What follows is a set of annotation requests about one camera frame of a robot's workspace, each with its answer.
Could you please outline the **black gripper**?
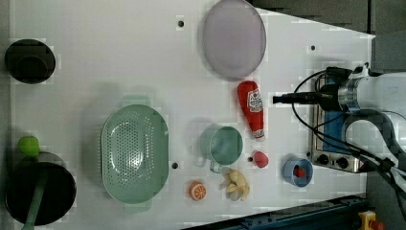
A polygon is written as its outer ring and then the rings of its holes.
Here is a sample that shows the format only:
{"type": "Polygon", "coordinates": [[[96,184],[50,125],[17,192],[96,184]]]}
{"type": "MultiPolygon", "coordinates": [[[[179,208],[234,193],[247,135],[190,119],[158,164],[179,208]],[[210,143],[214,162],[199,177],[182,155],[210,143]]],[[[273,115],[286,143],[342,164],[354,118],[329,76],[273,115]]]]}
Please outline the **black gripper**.
{"type": "Polygon", "coordinates": [[[341,111],[336,84],[325,84],[317,92],[287,93],[272,98],[273,104],[316,104],[324,111],[341,111]]]}

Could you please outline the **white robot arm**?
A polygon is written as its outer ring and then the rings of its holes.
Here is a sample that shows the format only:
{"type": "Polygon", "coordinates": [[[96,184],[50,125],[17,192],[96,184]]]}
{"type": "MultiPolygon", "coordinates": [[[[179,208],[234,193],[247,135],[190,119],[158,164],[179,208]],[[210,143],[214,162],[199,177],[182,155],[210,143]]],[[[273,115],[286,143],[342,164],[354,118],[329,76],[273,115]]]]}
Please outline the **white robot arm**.
{"type": "Polygon", "coordinates": [[[405,73],[330,78],[310,92],[274,96],[273,104],[317,104],[324,111],[349,114],[348,124],[365,120],[380,131],[388,150],[398,161],[405,158],[405,73]]]}

